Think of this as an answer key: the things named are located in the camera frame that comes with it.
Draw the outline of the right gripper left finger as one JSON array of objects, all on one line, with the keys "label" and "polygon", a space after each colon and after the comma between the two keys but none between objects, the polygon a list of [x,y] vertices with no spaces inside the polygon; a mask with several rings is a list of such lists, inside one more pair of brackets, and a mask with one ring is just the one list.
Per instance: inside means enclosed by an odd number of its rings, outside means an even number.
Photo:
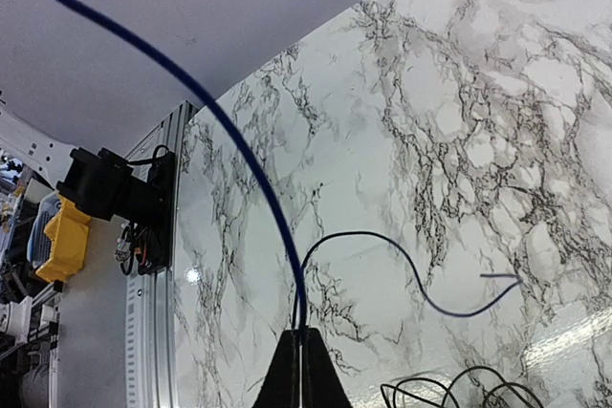
[{"label": "right gripper left finger", "polygon": [[300,403],[298,332],[284,331],[255,400],[255,408],[297,408]]}]

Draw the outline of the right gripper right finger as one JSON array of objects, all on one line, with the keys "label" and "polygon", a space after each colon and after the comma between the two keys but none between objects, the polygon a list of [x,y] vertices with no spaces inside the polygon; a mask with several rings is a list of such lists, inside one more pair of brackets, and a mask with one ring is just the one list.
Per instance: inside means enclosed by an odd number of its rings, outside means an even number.
[{"label": "right gripper right finger", "polygon": [[303,341],[303,406],[351,408],[320,331],[308,328]]}]

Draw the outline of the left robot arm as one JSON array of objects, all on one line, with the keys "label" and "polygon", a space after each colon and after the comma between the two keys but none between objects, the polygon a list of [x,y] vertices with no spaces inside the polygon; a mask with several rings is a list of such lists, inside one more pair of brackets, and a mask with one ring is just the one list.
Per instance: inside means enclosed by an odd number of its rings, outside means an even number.
[{"label": "left robot arm", "polygon": [[56,140],[17,117],[1,100],[1,147],[39,174],[52,188],[62,182],[75,146]]}]

